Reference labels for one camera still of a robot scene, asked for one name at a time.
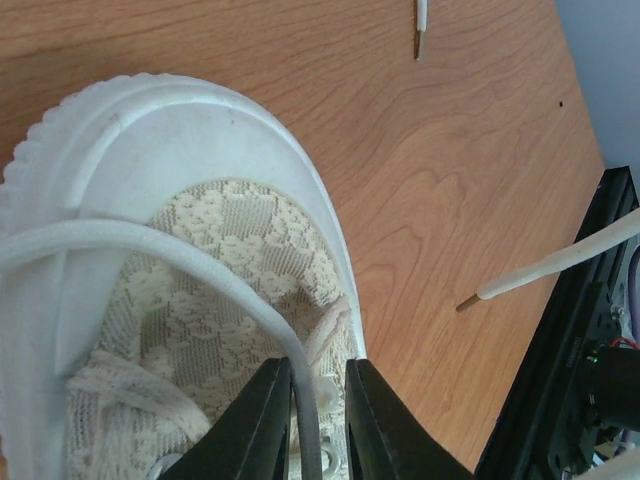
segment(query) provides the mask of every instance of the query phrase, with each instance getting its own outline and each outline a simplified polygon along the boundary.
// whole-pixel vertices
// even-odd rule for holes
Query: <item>lace mesh upper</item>
[[[314,375],[338,386],[337,404],[320,402],[320,428],[341,452],[339,478],[348,478],[343,385],[355,337],[333,261],[310,220],[269,188],[224,181],[180,193],[149,226],[223,261],[291,323]],[[67,383],[70,478],[145,478],[158,458],[193,446],[261,363],[280,356],[233,302],[133,253],[96,348]],[[294,455],[290,478],[299,470]]]

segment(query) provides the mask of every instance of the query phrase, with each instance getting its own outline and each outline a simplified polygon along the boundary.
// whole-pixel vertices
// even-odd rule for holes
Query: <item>wall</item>
[[[640,0],[556,0],[605,164],[640,186]]]

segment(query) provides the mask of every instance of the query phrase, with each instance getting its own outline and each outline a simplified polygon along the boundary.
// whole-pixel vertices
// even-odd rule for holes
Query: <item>shoe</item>
[[[285,355],[291,478],[348,478],[355,281],[322,181],[273,116],[205,81],[118,77],[47,112],[4,174],[10,478],[157,478]]]

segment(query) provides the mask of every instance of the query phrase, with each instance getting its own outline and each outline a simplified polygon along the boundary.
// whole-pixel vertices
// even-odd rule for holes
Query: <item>shoe eyelet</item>
[[[170,453],[165,455],[160,460],[158,460],[149,473],[147,474],[147,480],[158,480],[160,475],[169,470],[174,463],[182,458],[182,454],[180,453]]]

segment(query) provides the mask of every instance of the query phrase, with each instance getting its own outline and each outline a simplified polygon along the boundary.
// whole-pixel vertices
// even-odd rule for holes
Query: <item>wooden table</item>
[[[0,159],[61,97],[174,72],[252,97],[336,204],[369,353],[473,468],[554,279],[455,304],[569,244],[603,165],[552,0],[5,0]]]

